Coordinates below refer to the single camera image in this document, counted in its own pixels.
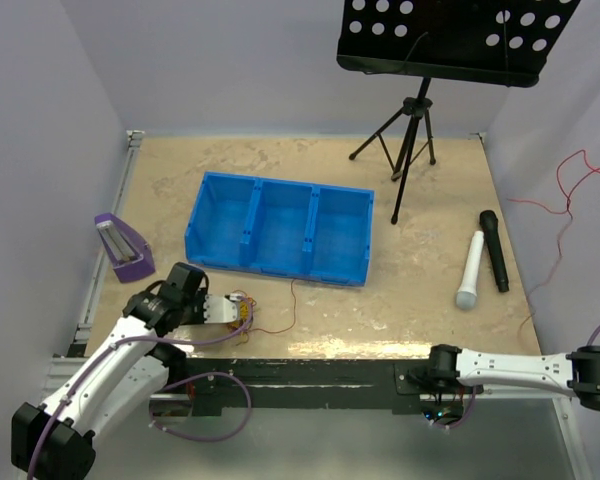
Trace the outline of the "blue three-compartment plastic bin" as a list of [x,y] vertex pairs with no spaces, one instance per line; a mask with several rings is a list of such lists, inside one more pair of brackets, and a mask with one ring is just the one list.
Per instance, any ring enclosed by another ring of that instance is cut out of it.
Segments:
[[185,256],[215,269],[362,287],[373,209],[367,189],[208,171]]

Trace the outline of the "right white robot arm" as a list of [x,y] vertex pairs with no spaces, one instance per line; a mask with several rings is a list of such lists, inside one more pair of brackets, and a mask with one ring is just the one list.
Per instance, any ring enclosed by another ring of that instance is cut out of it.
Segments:
[[582,407],[600,412],[600,346],[596,345],[540,356],[436,345],[431,348],[424,378],[439,393],[485,385],[522,387],[576,398]]

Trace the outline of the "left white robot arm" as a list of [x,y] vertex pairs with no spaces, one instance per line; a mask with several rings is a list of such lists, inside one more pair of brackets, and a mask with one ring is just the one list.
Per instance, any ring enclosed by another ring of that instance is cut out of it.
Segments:
[[201,319],[207,274],[186,263],[132,295],[107,339],[53,394],[23,403],[11,421],[11,463],[30,479],[83,479],[115,416],[154,389],[180,390],[183,352],[168,339]]

